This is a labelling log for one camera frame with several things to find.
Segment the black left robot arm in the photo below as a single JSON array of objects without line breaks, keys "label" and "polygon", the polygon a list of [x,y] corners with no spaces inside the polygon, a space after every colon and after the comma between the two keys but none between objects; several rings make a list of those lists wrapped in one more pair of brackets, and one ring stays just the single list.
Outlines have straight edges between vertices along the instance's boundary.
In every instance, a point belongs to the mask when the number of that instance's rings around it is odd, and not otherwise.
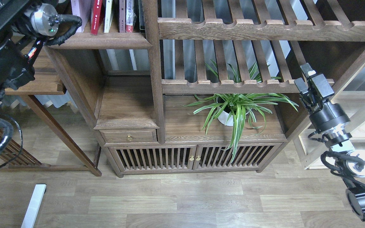
[{"label": "black left robot arm", "polygon": [[44,45],[61,45],[82,25],[81,17],[58,14],[59,0],[0,1],[0,101],[35,79],[33,64]]}]

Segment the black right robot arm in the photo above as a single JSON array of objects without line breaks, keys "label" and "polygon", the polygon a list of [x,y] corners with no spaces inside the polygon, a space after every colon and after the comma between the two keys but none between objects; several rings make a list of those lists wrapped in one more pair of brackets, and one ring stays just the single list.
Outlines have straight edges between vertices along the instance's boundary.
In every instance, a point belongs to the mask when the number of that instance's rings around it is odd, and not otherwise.
[{"label": "black right robot arm", "polygon": [[352,210],[365,222],[365,150],[356,150],[351,143],[352,135],[345,130],[350,118],[339,104],[330,101],[334,91],[326,77],[308,63],[300,68],[305,79],[294,82],[315,128],[308,138],[325,144],[327,150],[321,154],[321,161],[331,174],[342,178]]}]

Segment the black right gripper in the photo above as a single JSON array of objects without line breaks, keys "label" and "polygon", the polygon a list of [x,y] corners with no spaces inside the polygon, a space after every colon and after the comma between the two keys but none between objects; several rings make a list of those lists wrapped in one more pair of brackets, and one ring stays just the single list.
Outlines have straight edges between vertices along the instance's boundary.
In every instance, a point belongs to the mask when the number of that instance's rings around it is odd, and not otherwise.
[{"label": "black right gripper", "polygon": [[300,65],[304,79],[294,80],[300,92],[300,99],[308,110],[309,118],[317,133],[325,134],[332,128],[346,125],[350,119],[339,104],[333,104],[329,97],[334,91],[323,74],[316,74],[309,63]]}]

